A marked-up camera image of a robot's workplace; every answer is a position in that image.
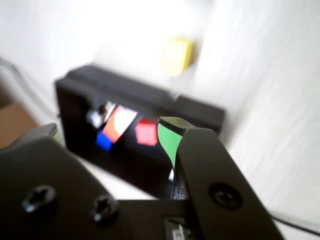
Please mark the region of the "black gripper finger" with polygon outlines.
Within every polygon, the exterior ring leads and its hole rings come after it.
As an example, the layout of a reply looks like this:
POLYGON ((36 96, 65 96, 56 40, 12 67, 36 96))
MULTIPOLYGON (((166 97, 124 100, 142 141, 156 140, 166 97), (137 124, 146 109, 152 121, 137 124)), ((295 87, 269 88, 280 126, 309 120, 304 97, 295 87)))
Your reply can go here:
POLYGON ((1 239, 132 239, 116 202, 56 132, 54 123, 32 129, 0 151, 1 239))
POLYGON ((186 120, 158 118, 158 141, 174 159, 174 181, 183 187, 190 205, 190 223, 199 240, 280 240, 250 184, 208 128, 186 120))

